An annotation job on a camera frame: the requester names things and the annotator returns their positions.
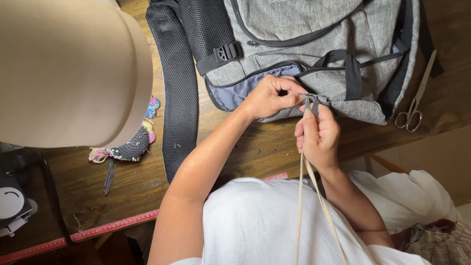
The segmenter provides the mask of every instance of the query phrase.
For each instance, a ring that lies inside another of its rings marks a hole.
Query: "right hand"
[[[319,124],[310,110],[304,111],[303,118],[296,124],[294,136],[298,152],[301,153],[303,149],[306,159],[320,173],[339,168],[337,147],[340,126],[329,107],[319,104]]]

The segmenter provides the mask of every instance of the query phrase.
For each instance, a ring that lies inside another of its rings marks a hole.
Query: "wooden table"
[[[103,188],[108,163],[90,163],[88,148],[43,150],[54,174],[65,222],[75,240],[155,218],[155,210],[159,208],[168,188],[161,153],[165,108],[162,71],[155,41],[145,18],[148,1],[121,2],[122,11],[131,14],[142,26],[152,51],[153,95],[162,103],[157,117],[153,119],[157,140],[150,145],[150,153],[144,154],[142,161],[117,163],[114,183],[108,196],[104,195]],[[379,126],[340,118],[340,160],[362,157],[471,124],[470,4],[463,0],[426,0],[425,8],[435,47],[438,49],[437,57],[446,72],[429,80],[427,84],[419,105],[419,110],[423,113],[421,126],[416,132],[408,133],[406,130],[397,129],[392,123]],[[398,111],[406,111],[408,108],[424,69],[422,54],[418,52],[414,77]],[[203,88],[201,78],[198,79],[198,86],[198,142],[201,142],[228,114],[214,107]],[[223,179],[243,176],[264,178],[282,172],[286,172],[290,178],[296,177],[299,174],[300,156],[293,133],[298,120],[299,118],[290,118],[269,124],[253,123],[249,126],[222,170]],[[42,179],[35,178],[24,190],[29,198],[38,203],[39,211],[30,218],[28,224],[16,232],[15,237],[0,238],[0,264],[63,245],[61,232],[49,208]],[[51,244],[42,245],[43,248],[34,247],[52,240]]]

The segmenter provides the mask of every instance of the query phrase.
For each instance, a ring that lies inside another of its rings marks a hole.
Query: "white shirt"
[[[373,176],[368,175],[368,173],[353,172],[350,177],[364,190],[365,188],[361,186],[363,181],[370,184],[376,181]],[[383,182],[387,179],[387,176],[385,177],[382,177]],[[203,207],[203,258],[185,259],[172,265],[294,264],[298,185],[296,180],[261,181],[255,178],[239,178],[228,182],[213,192]],[[395,198],[393,200],[398,207],[407,208],[407,205],[401,205]],[[366,246],[342,213],[330,204],[328,207],[350,264],[430,264],[417,255],[383,246]],[[303,187],[299,264],[344,264],[317,194],[308,186]]]

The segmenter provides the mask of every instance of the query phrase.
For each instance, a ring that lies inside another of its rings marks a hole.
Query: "left hand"
[[[288,94],[280,97],[281,90],[287,91]],[[294,107],[303,101],[306,97],[300,95],[301,93],[307,93],[307,91],[296,82],[294,77],[267,75],[239,108],[243,109],[252,121],[267,118],[283,108]]]

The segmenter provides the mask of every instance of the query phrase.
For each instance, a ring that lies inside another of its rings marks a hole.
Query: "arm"
[[[340,126],[329,107],[319,104],[319,124],[310,110],[296,124],[298,151],[319,171],[327,200],[347,218],[366,245],[393,248],[380,214],[368,197],[342,172],[337,160]]]
[[[281,90],[288,95],[280,97]],[[259,85],[183,161],[163,197],[155,223],[149,265],[167,265],[201,257],[203,252],[203,204],[232,148],[249,124],[293,107],[305,93],[291,78],[272,75]]]

